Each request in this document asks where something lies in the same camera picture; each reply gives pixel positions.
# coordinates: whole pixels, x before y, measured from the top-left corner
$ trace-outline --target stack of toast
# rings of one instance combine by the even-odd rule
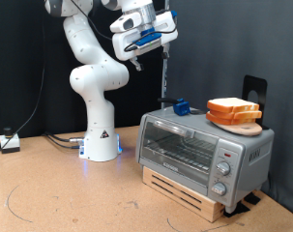
[[[209,100],[207,107],[210,111],[206,118],[221,125],[254,123],[255,119],[262,117],[258,104],[237,98]]]

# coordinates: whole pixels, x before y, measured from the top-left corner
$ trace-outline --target blue object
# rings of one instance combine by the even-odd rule
[[[154,32],[154,31],[155,31],[155,28],[152,27],[152,28],[150,28],[148,30],[142,31],[141,36],[145,36],[146,34],[148,34],[150,32]],[[160,38],[161,36],[162,36],[161,33],[154,33],[154,34],[151,34],[149,36],[146,36],[145,38],[143,38],[141,40],[137,40],[137,41],[134,41],[134,42],[136,42],[135,44],[138,45],[138,46],[143,46],[143,45],[145,45],[147,43],[150,43],[151,41],[154,41],[154,40]]]
[[[84,146],[79,147],[79,154],[82,156],[84,155]]]
[[[121,148],[120,137],[118,133],[117,133],[117,145],[118,145],[118,154],[121,154],[123,152],[123,149]]]
[[[177,12],[171,11],[173,18],[177,16]]]
[[[190,113],[190,105],[188,101],[184,101],[183,99],[177,100],[179,103],[173,104],[173,109],[176,114],[179,116],[184,116]]]

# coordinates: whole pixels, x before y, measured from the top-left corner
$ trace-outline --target toaster oven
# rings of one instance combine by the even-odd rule
[[[136,161],[225,206],[267,180],[274,132],[244,136],[218,128],[205,115],[178,116],[172,107],[145,114]]]

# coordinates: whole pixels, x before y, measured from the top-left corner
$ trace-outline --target toaster oven knob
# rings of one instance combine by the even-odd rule
[[[223,175],[226,176],[230,173],[230,166],[227,162],[220,162],[217,164],[217,170]]]
[[[218,182],[212,187],[212,191],[218,195],[225,195],[226,187],[223,183]]]

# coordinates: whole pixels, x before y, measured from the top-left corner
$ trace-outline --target black stand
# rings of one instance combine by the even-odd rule
[[[265,79],[254,77],[251,75],[246,75],[244,77],[242,99],[247,101],[249,99],[249,93],[251,91],[255,91],[257,93],[258,104],[260,105],[259,109],[262,111],[262,117],[260,119],[256,119],[256,123],[260,125],[263,130],[268,129],[267,127],[262,125],[267,88],[268,82]]]

